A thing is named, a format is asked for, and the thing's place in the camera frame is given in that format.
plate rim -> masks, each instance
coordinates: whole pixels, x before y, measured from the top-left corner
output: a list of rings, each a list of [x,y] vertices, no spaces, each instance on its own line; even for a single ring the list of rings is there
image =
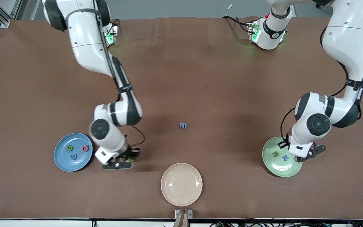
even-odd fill
[[[276,176],[278,176],[278,177],[293,177],[293,176],[295,176],[296,174],[298,174],[298,172],[299,171],[301,171],[301,169],[302,169],[302,165],[303,165],[303,163],[302,162],[298,162],[298,164],[300,164],[300,168],[298,169],[298,171],[297,172],[295,172],[293,175],[290,175],[290,176],[282,176],[282,175],[280,175],[280,174],[277,174],[278,172],[280,172],[280,171],[277,171],[276,169],[274,169],[274,168],[269,168],[268,167],[268,165],[266,165],[266,163],[265,163],[265,161],[264,161],[264,148],[265,148],[265,145],[270,141],[270,140],[272,140],[272,139],[274,139],[274,138],[280,138],[280,137],[273,137],[273,138],[270,138],[269,140],[267,140],[267,142],[265,142],[264,143],[264,146],[262,147],[262,151],[261,151],[261,153],[262,153],[262,155],[261,155],[261,157],[262,157],[262,162],[264,163],[264,165],[265,165],[265,167],[272,173],[272,174],[274,174],[274,175],[276,175]]]
[[[81,168],[79,168],[79,169],[77,169],[77,170],[73,170],[73,171],[68,171],[68,170],[63,170],[59,165],[57,165],[57,161],[56,161],[56,159],[55,159],[55,153],[56,153],[56,151],[57,151],[57,146],[58,146],[58,144],[60,144],[61,143],[61,141],[63,140],[63,139],[65,139],[66,137],[69,137],[69,136],[71,136],[71,135],[82,135],[82,136],[84,136],[85,138],[87,138],[88,139],[88,142],[89,142],[89,145],[90,145],[90,147],[92,148],[92,152],[91,152],[91,156],[90,156],[90,158],[89,158],[89,160],[88,160],[88,162],[83,166],[83,167],[85,167],[86,165],[88,165],[88,163],[89,163],[89,161],[91,161],[91,159],[92,159],[92,157],[93,157],[93,144],[92,144],[92,141],[90,140],[90,138],[87,136],[87,135],[85,135],[85,134],[83,134],[83,133],[80,133],[80,132],[73,132],[73,133],[70,133],[70,134],[67,134],[67,135],[65,135],[63,138],[61,138],[60,139],[60,141],[56,144],[56,146],[55,146],[55,148],[54,148],[54,152],[53,152],[53,160],[54,160],[54,164],[57,166],[57,168],[59,168],[60,170],[62,170],[62,171],[65,171],[65,172],[76,172],[76,171],[79,171],[79,170],[81,170],[83,167],[81,167]]]
[[[198,173],[198,177],[199,177],[199,179],[200,179],[200,184],[199,184],[199,193],[198,193],[198,196],[197,196],[197,198],[196,199],[194,199],[191,203],[188,203],[188,204],[182,204],[182,205],[177,205],[177,204],[174,204],[172,201],[169,201],[169,199],[168,199],[168,197],[165,195],[165,193],[163,192],[163,181],[164,181],[164,176],[165,176],[165,174],[169,171],[169,169],[170,168],[172,168],[172,167],[174,167],[174,166],[176,166],[176,165],[182,165],[182,164],[184,164],[184,165],[186,165],[186,166],[188,166],[188,167],[190,167],[190,168],[192,168],[194,171],[196,171],[197,173]],[[160,179],[160,190],[162,191],[162,195],[163,195],[163,197],[170,203],[170,204],[172,204],[172,205],[174,205],[174,206],[177,206],[177,207],[186,207],[186,206],[189,206],[189,205],[191,205],[191,204],[193,204],[193,203],[195,203],[198,199],[199,199],[199,197],[201,196],[201,193],[203,192],[203,177],[201,176],[201,174],[200,174],[200,172],[197,170],[197,168],[195,168],[193,165],[191,165],[191,164],[188,164],[188,163],[185,163],[185,162],[179,162],[179,163],[175,163],[175,164],[173,164],[173,165],[171,165],[171,166],[169,166],[164,172],[163,172],[163,174],[162,174],[162,178]]]

green plate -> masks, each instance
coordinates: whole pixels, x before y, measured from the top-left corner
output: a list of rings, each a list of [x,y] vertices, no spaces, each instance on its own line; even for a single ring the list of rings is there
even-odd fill
[[[269,139],[262,149],[262,160],[273,174],[279,177],[292,177],[302,167],[301,162],[295,161],[295,156],[288,153],[288,147],[279,148],[281,137]]]

black circular joint cap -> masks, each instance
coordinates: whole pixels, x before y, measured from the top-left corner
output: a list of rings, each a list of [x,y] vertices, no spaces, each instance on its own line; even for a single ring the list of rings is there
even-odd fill
[[[329,131],[330,119],[324,114],[313,114],[308,118],[306,125],[309,132],[315,136],[321,136]]]
[[[92,123],[90,132],[96,139],[104,139],[109,131],[109,125],[104,119],[97,119]]]

blue plate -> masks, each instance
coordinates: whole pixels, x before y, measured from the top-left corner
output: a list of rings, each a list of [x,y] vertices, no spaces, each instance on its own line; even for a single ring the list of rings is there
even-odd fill
[[[54,162],[62,171],[78,171],[88,164],[92,158],[92,151],[92,141],[86,135],[77,132],[71,133],[56,145]]]

table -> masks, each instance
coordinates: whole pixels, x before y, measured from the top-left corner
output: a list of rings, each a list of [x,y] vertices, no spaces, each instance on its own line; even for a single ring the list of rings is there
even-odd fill
[[[291,178],[265,168],[264,143],[304,93],[332,94],[345,79],[319,45],[328,19],[293,18],[271,51],[226,19],[122,20],[117,46],[144,116],[135,168],[78,172],[53,161],[56,143],[88,133],[96,105],[116,99],[111,78],[77,64],[68,34],[45,21],[0,32],[0,218],[173,217],[160,191],[167,167],[203,177],[196,218],[363,218],[363,117],[333,128],[327,151]],[[180,129],[179,123],[187,129]],[[294,124],[290,115],[284,131]],[[140,141],[122,127],[130,143]]]

